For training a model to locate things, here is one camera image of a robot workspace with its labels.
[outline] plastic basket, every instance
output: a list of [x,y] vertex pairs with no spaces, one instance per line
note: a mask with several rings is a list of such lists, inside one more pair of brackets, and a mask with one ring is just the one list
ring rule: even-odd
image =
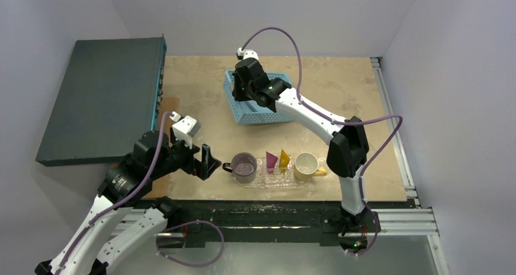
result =
[[[268,108],[259,106],[255,101],[249,100],[246,102],[237,102],[232,96],[232,90],[235,82],[233,77],[234,70],[226,71],[226,80],[224,81],[224,91],[229,102],[229,107],[233,112],[237,124],[268,124],[268,123],[282,123],[294,121],[292,118],[283,114],[274,113]],[[269,79],[281,78],[286,82],[292,84],[288,76],[284,73],[267,72]]]

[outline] yellow mug handle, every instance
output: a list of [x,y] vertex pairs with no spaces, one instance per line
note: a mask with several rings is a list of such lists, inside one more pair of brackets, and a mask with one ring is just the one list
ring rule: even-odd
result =
[[317,169],[317,172],[313,174],[313,176],[326,176],[328,173],[324,167],[320,167]]

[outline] white mug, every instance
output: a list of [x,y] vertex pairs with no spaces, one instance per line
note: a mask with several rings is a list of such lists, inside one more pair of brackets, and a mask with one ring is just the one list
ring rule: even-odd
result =
[[300,181],[308,181],[313,176],[326,176],[326,169],[319,167],[315,155],[309,152],[300,153],[294,162],[294,176]]

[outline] wooden tabletop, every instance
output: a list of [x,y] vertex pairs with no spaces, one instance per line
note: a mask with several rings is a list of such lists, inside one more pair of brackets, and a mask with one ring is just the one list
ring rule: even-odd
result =
[[[308,151],[324,161],[328,146],[297,122],[266,125],[237,125],[222,84],[225,71],[233,69],[235,57],[168,56],[164,76],[164,97],[179,100],[179,113],[202,124],[194,143],[208,144],[212,154],[230,162],[240,152],[257,158],[281,150],[293,158]],[[264,70],[286,73],[297,84],[295,57],[260,57]],[[351,118],[369,120],[383,116],[384,110],[371,62],[368,58],[304,57],[304,97],[321,107]],[[370,157],[389,135],[387,124],[366,126]],[[405,191],[392,145],[372,163],[364,176],[366,195],[374,201],[405,201]],[[340,200],[338,178],[333,174],[313,178],[298,189],[248,188],[239,185],[230,173],[219,169],[206,181],[177,171],[168,180],[168,196],[200,200]]]

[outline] cup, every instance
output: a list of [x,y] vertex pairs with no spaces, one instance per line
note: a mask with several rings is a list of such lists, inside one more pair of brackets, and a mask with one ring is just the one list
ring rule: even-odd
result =
[[326,176],[326,169],[319,167],[315,155],[309,152],[300,153],[294,162],[294,176],[300,181],[308,181],[313,176]]
[[256,176],[256,158],[247,152],[242,152],[233,157],[231,163],[222,164],[222,169],[233,174],[237,182],[250,183]]

